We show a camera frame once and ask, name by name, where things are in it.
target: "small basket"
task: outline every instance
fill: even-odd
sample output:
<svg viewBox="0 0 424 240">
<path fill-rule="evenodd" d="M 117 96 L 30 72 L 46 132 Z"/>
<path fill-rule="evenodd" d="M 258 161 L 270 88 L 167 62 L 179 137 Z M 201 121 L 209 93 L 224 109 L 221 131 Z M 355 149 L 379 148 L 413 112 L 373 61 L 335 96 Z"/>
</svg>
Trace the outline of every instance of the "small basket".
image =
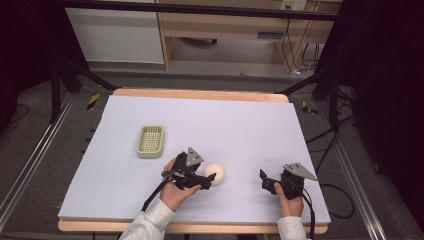
<svg viewBox="0 0 424 240">
<path fill-rule="evenodd" d="M 137 153 L 140 158 L 160 158 L 165 132 L 161 126 L 144 126 L 140 130 Z"/>
</svg>

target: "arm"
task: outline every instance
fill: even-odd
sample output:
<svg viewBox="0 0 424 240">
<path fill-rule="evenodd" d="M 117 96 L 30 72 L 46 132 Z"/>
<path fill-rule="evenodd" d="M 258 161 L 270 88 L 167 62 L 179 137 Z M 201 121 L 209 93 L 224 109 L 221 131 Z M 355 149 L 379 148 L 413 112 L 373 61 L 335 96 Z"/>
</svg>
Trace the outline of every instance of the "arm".
<svg viewBox="0 0 424 240">
<path fill-rule="evenodd" d="M 297 197 L 288 200 L 284 195 L 284 190 L 280 184 L 274 184 L 277 196 L 280 199 L 281 216 L 277 221 L 278 231 L 282 240 L 306 239 L 305 229 L 303 229 L 302 216 L 303 200 Z"/>
<path fill-rule="evenodd" d="M 174 218 L 175 212 L 161 200 L 147 212 L 141 212 L 119 239 L 163 239 L 165 227 Z"/>
<path fill-rule="evenodd" d="M 166 171 L 171 169 L 174 161 L 175 159 L 165 166 Z M 175 211 L 185 199 L 194 195 L 200 187 L 200 185 L 197 185 L 190 189 L 180 190 L 173 182 L 168 182 L 160 193 L 158 203 L 151 210 L 141 212 L 119 239 L 163 239 L 165 227 L 174 218 Z"/>
</svg>

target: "white tabletop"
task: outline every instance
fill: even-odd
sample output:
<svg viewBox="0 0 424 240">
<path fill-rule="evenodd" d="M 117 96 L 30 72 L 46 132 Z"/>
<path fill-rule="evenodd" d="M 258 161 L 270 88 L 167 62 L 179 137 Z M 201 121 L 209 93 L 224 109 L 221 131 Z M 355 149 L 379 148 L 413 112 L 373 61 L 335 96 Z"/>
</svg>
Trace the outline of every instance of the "white tabletop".
<svg viewBox="0 0 424 240">
<path fill-rule="evenodd" d="M 164 127 L 159 159 L 137 156 L 144 125 Z M 226 175 L 220 185 L 185 201 L 176 223 L 275 223 L 278 198 L 261 188 L 259 169 L 278 179 L 284 164 L 300 162 L 314 173 L 292 104 L 110 96 L 59 217 L 134 219 L 160 183 L 163 167 L 188 147 L 205 159 L 199 175 L 209 163 L 220 163 Z M 305 180 L 305 189 L 316 222 L 329 223 L 318 182 Z M 310 221 L 306 206 L 304 223 Z"/>
</svg>

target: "human hand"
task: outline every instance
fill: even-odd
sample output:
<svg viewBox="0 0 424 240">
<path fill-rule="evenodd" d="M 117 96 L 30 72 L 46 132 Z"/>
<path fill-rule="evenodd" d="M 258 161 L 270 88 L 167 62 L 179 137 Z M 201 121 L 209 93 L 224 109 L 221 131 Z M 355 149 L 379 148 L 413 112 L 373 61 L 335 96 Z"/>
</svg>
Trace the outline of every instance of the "human hand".
<svg viewBox="0 0 424 240">
<path fill-rule="evenodd" d="M 277 196 L 280 199 L 280 208 L 282 217 L 300 217 L 303 212 L 303 199 L 302 197 L 297 197 L 292 200 L 288 200 L 284 194 L 283 187 L 276 182 L 274 183 L 275 191 Z"/>
<path fill-rule="evenodd" d="M 165 171 L 170 171 L 174 165 L 175 159 L 172 159 L 164 168 Z M 189 189 L 181 190 L 175 186 L 174 182 L 168 182 L 160 193 L 160 200 L 172 211 L 176 211 L 177 208 L 186 200 L 188 197 L 194 195 L 201 185 L 193 186 Z"/>
</svg>

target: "white ball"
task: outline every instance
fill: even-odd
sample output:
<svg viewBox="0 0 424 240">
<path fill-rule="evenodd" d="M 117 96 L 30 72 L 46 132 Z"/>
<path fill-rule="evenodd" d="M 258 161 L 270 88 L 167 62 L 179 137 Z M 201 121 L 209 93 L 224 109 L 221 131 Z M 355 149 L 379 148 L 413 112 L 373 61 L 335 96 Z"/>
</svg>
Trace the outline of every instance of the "white ball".
<svg viewBox="0 0 424 240">
<path fill-rule="evenodd" d="M 222 182 L 224 178 L 224 169 L 218 163 L 209 164 L 204 172 L 204 176 L 208 177 L 209 175 L 216 173 L 215 180 L 212 181 L 212 186 L 216 186 Z"/>
</svg>

